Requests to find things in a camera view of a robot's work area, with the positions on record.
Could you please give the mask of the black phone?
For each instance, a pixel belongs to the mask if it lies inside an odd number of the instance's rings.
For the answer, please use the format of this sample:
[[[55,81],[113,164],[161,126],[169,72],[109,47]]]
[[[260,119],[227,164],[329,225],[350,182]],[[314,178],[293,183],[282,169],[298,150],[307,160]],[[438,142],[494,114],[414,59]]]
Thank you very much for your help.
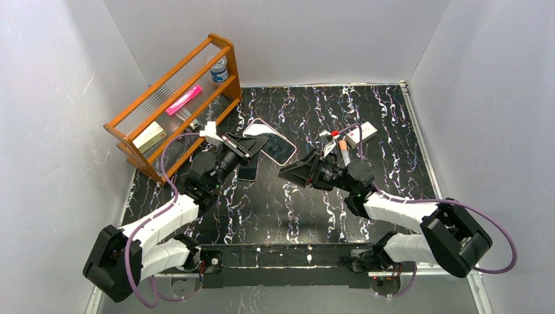
[[[245,166],[241,165],[238,170],[237,180],[254,182],[257,178],[257,171],[260,162],[260,153],[256,153]]]

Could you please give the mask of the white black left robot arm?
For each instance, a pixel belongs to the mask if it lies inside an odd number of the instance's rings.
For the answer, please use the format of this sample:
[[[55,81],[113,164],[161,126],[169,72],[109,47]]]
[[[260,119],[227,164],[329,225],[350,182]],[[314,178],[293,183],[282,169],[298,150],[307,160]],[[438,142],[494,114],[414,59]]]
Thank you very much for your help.
[[[157,273],[169,268],[195,270],[201,264],[201,248],[193,238],[167,237],[210,210],[227,177],[238,165],[247,165],[268,142],[267,136],[231,133],[208,138],[219,146],[219,152],[194,156],[182,192],[174,186],[173,199],[161,208],[131,224],[108,225],[99,232],[82,274],[112,301],[121,302],[135,294],[153,308],[157,303],[140,295],[140,282],[153,284]]]

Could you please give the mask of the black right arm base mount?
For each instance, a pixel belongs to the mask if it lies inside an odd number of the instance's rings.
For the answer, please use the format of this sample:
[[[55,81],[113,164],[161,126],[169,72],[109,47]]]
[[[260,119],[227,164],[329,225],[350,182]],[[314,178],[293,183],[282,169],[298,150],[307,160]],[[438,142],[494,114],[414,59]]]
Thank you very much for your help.
[[[371,249],[353,249],[348,255],[341,256],[340,262],[353,273],[382,270],[379,256]]]

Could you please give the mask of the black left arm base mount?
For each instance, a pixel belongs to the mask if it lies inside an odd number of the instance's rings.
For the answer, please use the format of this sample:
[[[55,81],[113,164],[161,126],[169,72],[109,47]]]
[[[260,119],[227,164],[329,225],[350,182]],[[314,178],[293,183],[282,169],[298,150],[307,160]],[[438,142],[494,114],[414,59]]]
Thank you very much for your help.
[[[220,273],[223,269],[223,252],[212,249],[202,250],[200,262],[203,274]]]

